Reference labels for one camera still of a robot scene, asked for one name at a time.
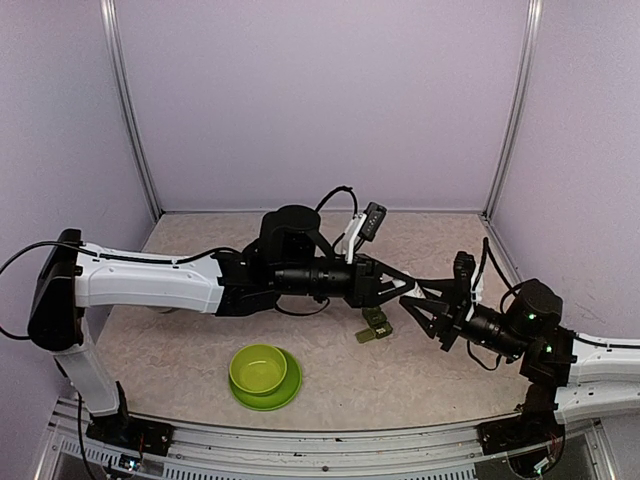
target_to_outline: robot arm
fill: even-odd
[[[448,351],[458,337],[521,359],[532,382],[520,416],[479,426],[486,454],[560,437],[564,424],[640,409],[640,341],[595,338],[560,326],[562,299],[537,279],[513,287],[504,312],[476,302],[478,269],[459,252],[450,280],[416,280],[419,292],[400,304]]]
[[[373,239],[385,212],[370,204],[354,216],[338,255],[319,232],[319,214],[298,205],[266,214],[259,237],[242,252],[226,247],[193,257],[123,252],[85,244],[79,230],[66,230],[58,240],[63,245],[54,248],[39,276],[29,336],[53,354],[82,395],[92,418],[90,438],[134,450],[144,438],[144,451],[166,454],[171,427],[128,415],[124,391],[88,334],[85,310],[143,305],[234,317],[276,308],[282,295],[379,306],[414,287],[408,275],[356,253]],[[324,255],[316,257],[318,249]],[[396,283],[382,281],[383,275]]]

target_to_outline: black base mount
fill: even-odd
[[[168,423],[136,418],[129,415],[124,391],[118,385],[118,413],[106,417],[91,417],[87,437],[116,447],[166,457],[173,437]]]

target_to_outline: white bracket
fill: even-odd
[[[344,237],[340,242],[340,253],[345,256],[345,260],[349,265],[353,263],[358,233],[366,221],[367,215],[365,213],[354,215],[344,231]]]
[[[560,387],[556,392],[558,423],[588,418],[638,413],[640,384],[630,382],[594,382]]]
[[[478,281],[478,285],[473,288],[473,285],[476,283],[476,279],[480,275],[480,280]],[[475,313],[475,306],[482,301],[482,291],[484,290],[484,272],[480,273],[480,265],[476,265],[476,269],[471,276],[471,307],[469,308],[469,312],[467,313],[467,318],[465,321],[471,320]]]
[[[53,358],[80,392],[92,415],[99,417],[114,414],[120,405],[116,382],[100,360],[84,318],[81,328],[84,340],[82,345],[52,352]]]
[[[404,273],[405,275],[408,275],[409,277],[411,276],[411,274],[409,272],[407,272],[406,270],[403,270],[402,273]],[[393,286],[396,287],[396,288],[401,288],[401,287],[404,287],[404,285],[405,285],[405,282],[403,280],[400,280],[399,278],[392,279],[391,283],[393,283]],[[418,282],[415,282],[415,285],[414,285],[413,289],[409,290],[407,293],[405,293],[402,296],[403,297],[413,297],[413,298],[426,298],[424,296],[424,292],[422,291],[422,287],[420,287],[420,285],[418,285]]]
[[[578,358],[571,365],[569,385],[598,381],[640,383],[640,341],[598,338],[583,333],[580,338],[608,346],[597,347],[574,340],[573,354]],[[612,345],[638,345],[639,349]]]

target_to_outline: beige table surface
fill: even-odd
[[[192,254],[215,246],[243,247],[253,240],[262,214],[165,215],[145,251]],[[348,214],[323,215],[330,240]],[[449,278],[458,250],[480,258],[485,230],[476,215],[389,213],[362,252],[418,278]],[[485,300],[495,305],[505,288],[492,268],[485,273]],[[282,302],[313,309],[310,299]],[[394,332],[358,344],[366,327],[359,310],[340,299],[313,317],[261,312],[216,318],[189,311],[156,313],[115,307],[98,348],[127,394],[133,412],[213,425],[287,430],[361,430],[426,426],[512,412],[528,383],[519,363],[486,372],[467,357],[464,341],[439,349],[397,301],[384,307]],[[240,406],[227,385],[228,365],[241,347],[269,343],[300,362],[303,385],[288,406],[255,412]],[[493,355],[478,356],[493,364]]]

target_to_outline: black cable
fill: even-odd
[[[491,260],[491,263],[493,263],[493,266],[496,269],[496,272],[498,272],[498,275],[500,275],[500,279],[504,282],[507,288],[509,289],[513,288],[509,280],[507,280],[507,276],[504,274],[504,272],[500,268],[500,265],[498,265],[498,261],[496,260],[496,257],[493,255],[493,252],[491,251],[491,247],[489,246],[489,240],[487,240],[487,254],[489,255],[489,259]]]
[[[358,250],[360,250],[362,245],[364,245],[364,238],[359,238],[358,241],[356,242],[356,244],[353,247],[353,251],[357,252]]]
[[[77,247],[75,245],[70,245],[68,243],[64,243],[64,242],[58,242],[58,241],[43,241],[43,242],[36,242],[36,243],[32,243],[31,245],[28,245],[26,247],[24,247],[22,250],[18,251],[17,253],[14,253],[9,260],[7,260],[6,262],[4,262],[4,264],[0,267],[0,275],[2,275],[4,273],[4,271],[9,268],[9,266],[15,262],[18,258],[20,258],[21,256],[23,256],[25,253],[30,252],[31,250],[35,250],[36,248],[42,248],[42,247],[64,247],[64,248],[68,248],[71,250],[75,250],[77,252],[80,253],[84,253],[85,255],[90,255],[93,257],[96,257],[97,254],[96,252],[92,252],[91,250],[86,250],[84,248],[80,248]],[[10,338],[11,340],[31,340],[31,338],[28,335],[15,335],[13,333],[9,333],[7,332],[4,328],[0,327],[0,333],[2,335],[4,335],[7,338]]]
[[[320,307],[315,312],[290,312],[289,310],[285,310],[284,308],[280,307],[277,303],[274,309],[276,310],[276,312],[280,312],[284,315],[289,315],[291,317],[310,317],[312,315],[316,315],[324,311],[329,306],[330,303],[331,303],[331,299],[327,298],[326,302],[324,302],[324,305],[322,305],[322,307]]]
[[[480,257],[480,267],[478,268],[478,276],[475,282],[473,282],[473,289],[475,290],[480,283],[480,278],[484,273],[484,267],[487,265],[487,252],[489,251],[489,239],[484,237],[482,239],[482,257]]]
[[[120,262],[130,262],[130,263],[146,263],[153,265],[184,265],[185,263],[195,262],[203,257],[207,257],[210,255],[214,255],[218,252],[230,252],[236,253],[240,255],[240,252],[231,247],[216,247],[206,250],[204,252],[197,253],[192,255],[191,257],[181,258],[179,260],[167,260],[163,258],[142,258],[142,257],[130,257],[128,255],[114,255],[110,253],[100,254],[99,258],[104,258],[105,260],[117,260]]]
[[[84,439],[82,436],[82,395],[80,395],[80,393],[78,393],[78,442],[80,442],[80,454],[82,455],[82,463],[84,463],[87,474],[91,477],[91,480],[98,480],[89,467],[87,452],[84,449]]]
[[[472,360],[474,360],[478,365],[480,365],[482,368],[484,368],[485,370],[489,371],[489,372],[494,372],[495,370],[498,369],[498,367],[500,366],[500,362],[502,361],[502,355],[498,355],[496,357],[496,365],[495,367],[491,368],[491,367],[487,367],[482,360],[480,360],[478,357],[476,357],[473,352],[471,351],[471,342],[469,340],[467,340],[467,354],[469,354],[469,356],[471,357]]]
[[[341,233],[340,235],[338,235],[338,238],[336,238],[336,239],[333,241],[333,244],[331,244],[331,249],[334,251],[334,253],[335,253],[335,251],[336,251],[336,247],[337,247],[337,246],[338,246],[338,244],[340,243],[340,240],[342,240],[343,238],[344,238],[344,232],[343,232],[343,233]]]
[[[601,343],[594,342],[593,340],[587,340],[586,338],[582,338],[580,334],[573,332],[573,339],[577,340],[580,343],[586,343],[587,345],[591,345],[593,347],[603,347],[603,348],[626,348],[629,350],[640,350],[640,345],[625,345],[620,343]]]
[[[353,200],[353,214],[357,215],[358,214],[358,198],[356,197],[356,194],[353,193],[353,187],[349,187],[347,185],[340,185],[339,187],[336,187],[333,190],[331,190],[329,193],[327,193],[323,197],[323,199],[320,200],[320,203],[318,203],[318,205],[316,206],[316,212],[319,212],[320,210],[322,210],[322,207],[324,207],[325,204],[329,200],[331,200],[331,198],[333,198],[333,196],[338,192],[347,192],[349,195],[351,195],[351,200]]]
[[[510,295],[515,295],[515,293],[520,290],[522,288],[522,286],[527,283],[529,280],[525,280],[524,282],[520,282],[516,285],[514,285],[513,287],[511,287],[509,290],[507,290],[504,295],[502,296],[502,298],[500,299],[500,313],[505,313],[504,311],[504,302],[507,301],[507,298],[509,298]]]

